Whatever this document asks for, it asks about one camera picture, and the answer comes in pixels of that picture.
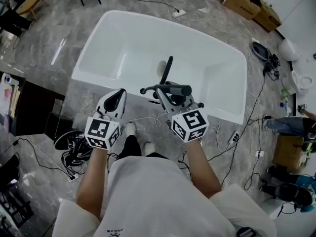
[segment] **person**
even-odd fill
[[[108,152],[94,148],[76,203],[60,204],[53,237],[235,237],[241,227],[277,236],[273,221],[238,185],[221,189],[198,140],[186,144],[191,183],[154,144],[147,143],[141,157],[133,123],[124,133],[124,149],[108,176],[102,221]]]
[[[267,173],[272,177],[286,184],[295,184],[297,188],[288,186],[286,189],[280,189],[278,198],[287,202],[294,202],[302,212],[308,212],[314,209],[316,179],[310,175],[296,175],[287,173],[283,168],[271,166]],[[261,191],[276,197],[277,187],[275,185],[265,184],[260,188]]]
[[[21,28],[28,30],[32,22],[12,10],[9,0],[0,0],[0,28],[21,37],[23,34]]]
[[[308,118],[302,117],[283,117],[272,118],[265,116],[263,118],[263,128],[272,129],[277,133],[288,133],[303,138],[309,137],[309,139],[316,138],[316,115],[308,112],[298,106],[298,111],[302,115],[306,115]]]

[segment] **gray tiled floor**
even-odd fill
[[[54,90],[66,95],[62,113],[74,120],[74,128],[83,130],[87,116],[91,115],[99,98],[103,96],[105,90],[100,87],[92,87],[89,84],[80,83],[70,79],[77,58],[94,26],[100,17],[108,10],[119,9],[128,10],[156,17],[164,18],[179,23],[169,13],[169,7],[158,3],[145,3],[135,0],[101,0],[99,5],[97,0],[83,0],[83,7],[80,0],[46,0],[50,6],[40,5],[36,11],[38,21],[24,34],[20,43],[15,49],[13,43],[8,47],[0,47],[0,70],[26,77],[27,80],[40,86]],[[290,71],[289,64],[284,61],[278,50],[277,43],[280,37],[276,33],[268,34],[254,21],[247,21],[236,13],[222,6],[219,0],[159,0],[170,3],[177,8],[183,8],[189,13],[193,13],[211,23],[216,28],[211,27],[201,19],[191,15],[190,19],[183,23],[209,35],[212,35],[231,46],[239,49],[246,57],[249,54],[249,44],[251,38],[255,38],[263,45],[275,53],[281,62],[280,73],[284,75]],[[55,63],[51,65],[56,49],[62,39],[66,39]],[[251,54],[251,67],[248,73],[247,89],[253,95],[258,95],[263,83],[262,65]],[[259,99],[260,115],[271,114],[280,117],[280,90],[281,82],[273,82],[266,79],[266,84]],[[245,113],[250,115],[255,98],[247,94]],[[141,106],[127,104],[124,120],[137,119],[143,117],[158,117],[162,112],[149,110]],[[258,105],[255,108],[252,118],[259,115]],[[138,138],[141,146],[146,141],[155,142],[157,151],[166,155],[171,160],[177,160],[184,150],[184,145],[180,139],[175,137],[167,128],[164,121],[165,116],[160,118],[161,126],[155,125],[154,119],[141,119],[135,121],[138,129]],[[209,118],[212,126],[220,125],[218,132],[219,147],[224,150],[227,146],[232,132],[241,129],[233,123]],[[250,152],[250,140],[252,127],[245,131],[238,148],[235,152],[234,164],[224,187],[231,183],[238,183],[243,186],[248,179],[253,168],[255,157]],[[0,127],[0,152],[3,152],[16,139],[12,135],[5,133]],[[219,154],[216,146],[216,130],[209,129],[203,138],[203,148],[208,158]],[[54,167],[54,163],[43,153],[61,165],[61,151],[53,147],[52,141],[45,135],[27,136],[35,145],[35,150],[41,164]],[[256,167],[257,172],[263,172],[271,164],[277,136],[267,131],[260,131],[260,141],[265,156],[260,159]],[[119,153],[124,143],[122,136],[114,148],[114,152]],[[73,199],[80,178],[69,182],[66,176],[57,170],[48,170],[39,167],[31,147],[24,141],[20,145],[10,149],[7,154],[0,157],[0,162],[8,160],[14,152],[19,152],[21,156],[21,183],[19,187],[23,196],[31,200],[35,216],[23,226],[23,231],[30,236],[41,236],[56,217],[60,199]],[[258,128],[253,129],[252,152],[259,148]],[[215,158],[210,163],[214,171],[222,181],[229,169],[232,151]],[[258,178],[254,178],[253,186],[248,194],[258,203],[265,199],[265,196],[258,191]]]

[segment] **white toilet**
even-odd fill
[[[286,77],[282,78],[282,84],[285,88],[289,89],[288,93],[291,95],[294,93],[305,95],[313,85],[313,78],[291,71]]]

